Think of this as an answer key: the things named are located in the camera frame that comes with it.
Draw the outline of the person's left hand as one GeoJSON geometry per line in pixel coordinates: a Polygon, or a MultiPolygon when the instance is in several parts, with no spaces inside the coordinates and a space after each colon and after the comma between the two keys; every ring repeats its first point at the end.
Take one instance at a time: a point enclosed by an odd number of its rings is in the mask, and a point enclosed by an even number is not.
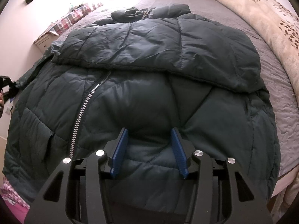
{"type": "Polygon", "coordinates": [[[3,91],[0,92],[0,118],[3,115],[3,111],[4,111],[4,94],[3,91]]]}

